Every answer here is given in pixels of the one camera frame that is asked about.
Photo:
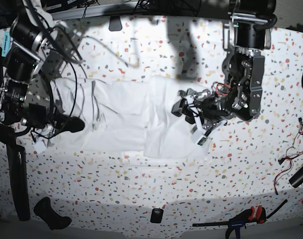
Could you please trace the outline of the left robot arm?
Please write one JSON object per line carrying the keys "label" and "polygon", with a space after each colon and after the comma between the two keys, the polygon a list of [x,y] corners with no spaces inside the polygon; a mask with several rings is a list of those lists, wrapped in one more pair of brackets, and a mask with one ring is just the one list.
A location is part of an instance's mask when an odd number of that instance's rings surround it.
{"label": "left robot arm", "polygon": [[227,56],[222,64],[223,83],[197,92],[180,90],[172,114],[193,125],[191,138],[203,145],[222,122],[232,118],[251,121],[260,115],[265,57],[271,48],[271,30],[277,22],[274,0],[231,0],[229,25],[224,36]]}

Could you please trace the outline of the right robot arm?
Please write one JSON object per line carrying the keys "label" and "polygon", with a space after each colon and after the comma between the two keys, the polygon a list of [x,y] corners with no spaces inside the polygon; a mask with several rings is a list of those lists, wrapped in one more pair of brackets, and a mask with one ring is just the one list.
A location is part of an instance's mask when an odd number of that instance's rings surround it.
{"label": "right robot arm", "polygon": [[[83,59],[66,30],[54,23],[40,0],[0,0],[0,8],[14,17],[10,21],[11,47],[0,63],[0,142],[8,152],[23,153],[16,139],[31,130],[48,128],[52,139],[69,131],[82,131],[85,123],[71,113],[62,114],[54,104],[50,80],[42,70],[50,51],[67,63],[82,64]],[[41,76],[50,97],[48,108],[26,104],[30,81]]]}

